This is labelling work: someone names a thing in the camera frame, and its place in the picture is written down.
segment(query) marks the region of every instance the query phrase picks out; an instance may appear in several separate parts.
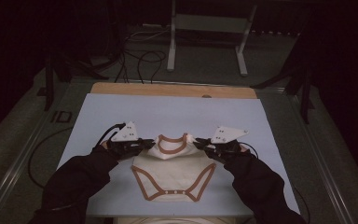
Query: floor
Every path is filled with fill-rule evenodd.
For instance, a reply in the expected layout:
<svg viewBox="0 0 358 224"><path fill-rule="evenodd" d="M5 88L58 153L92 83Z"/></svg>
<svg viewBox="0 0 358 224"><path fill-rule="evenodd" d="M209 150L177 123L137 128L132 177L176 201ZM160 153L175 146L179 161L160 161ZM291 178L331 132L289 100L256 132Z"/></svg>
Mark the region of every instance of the floor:
<svg viewBox="0 0 358 224"><path fill-rule="evenodd" d="M153 28L156 34L162 28ZM235 36L183 32L177 43L176 66L166 71L167 60L140 62L147 51L168 54L169 36L134 35L126 45L125 67L119 82L185 83L248 87L277 75L296 39L281 35L250 35L244 51L249 76L241 77L235 58ZM143 59L159 61L163 54L146 54ZM100 74L114 81L120 63ZM0 124L0 223L26 223L40 206L42 189L31 180L27 170L33 150L31 174L41 184L55 171L70 130L76 122L85 95L90 92L92 79L73 70L70 83L55 82L55 101L44 111L45 98L37 96L44 86L42 70L35 76L34 86L16 104ZM291 184L296 187L297 203L302 216L310 223L358 223L358 169L312 88L310 124L298 115L296 96L282 91L287 79L264 90L257 90L268 116L268 122L280 149ZM69 122L53 118L55 111L71 112ZM87 223L103 223L100 217L90 217Z"/></svg>

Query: black sleeve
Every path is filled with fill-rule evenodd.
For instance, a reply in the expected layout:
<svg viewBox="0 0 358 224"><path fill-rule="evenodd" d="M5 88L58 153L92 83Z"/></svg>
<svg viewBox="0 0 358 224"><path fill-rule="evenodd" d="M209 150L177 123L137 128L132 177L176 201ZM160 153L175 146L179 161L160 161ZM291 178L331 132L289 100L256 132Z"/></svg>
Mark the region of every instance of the black sleeve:
<svg viewBox="0 0 358 224"><path fill-rule="evenodd" d="M85 223L89 197L110 181L118 156L98 146L88 156L76 156L61 166L43 190L41 209L30 224Z"/></svg>
<svg viewBox="0 0 358 224"><path fill-rule="evenodd" d="M232 186L242 202L255 213L257 223L306 223L287 206L282 178L251 153L228 162L225 168L234 175Z"/></svg>

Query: white onesie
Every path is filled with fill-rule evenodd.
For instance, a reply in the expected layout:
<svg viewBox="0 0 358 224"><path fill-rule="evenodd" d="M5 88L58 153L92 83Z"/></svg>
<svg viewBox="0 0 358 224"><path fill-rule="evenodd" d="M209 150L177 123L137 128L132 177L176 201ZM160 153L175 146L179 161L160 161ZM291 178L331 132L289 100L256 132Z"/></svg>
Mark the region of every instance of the white onesie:
<svg viewBox="0 0 358 224"><path fill-rule="evenodd" d="M216 164L193 142L193 136L187 133L178 139L160 135L152 148L134 158L131 169L146 200L200 200Z"/></svg>

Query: dark background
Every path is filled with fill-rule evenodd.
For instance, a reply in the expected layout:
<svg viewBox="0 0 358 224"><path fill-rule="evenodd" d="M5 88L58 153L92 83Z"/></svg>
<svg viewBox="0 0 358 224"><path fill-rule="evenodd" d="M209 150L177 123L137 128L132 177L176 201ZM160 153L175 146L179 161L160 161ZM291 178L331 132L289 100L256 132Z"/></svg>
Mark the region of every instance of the dark background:
<svg viewBox="0 0 358 224"><path fill-rule="evenodd" d="M204 2L183 0L177 10L220 16L247 13L238 10L244 1L213 0L208 7ZM166 0L0 0L0 121L32 87L34 75L44 67L46 46L53 44L87 61L91 55L119 49L124 22L166 25L170 8ZM259 35L301 32L283 69L304 59L314 65L312 83L358 164L358 1L264 2L253 30ZM108 39L109 45L101 44Z"/></svg>

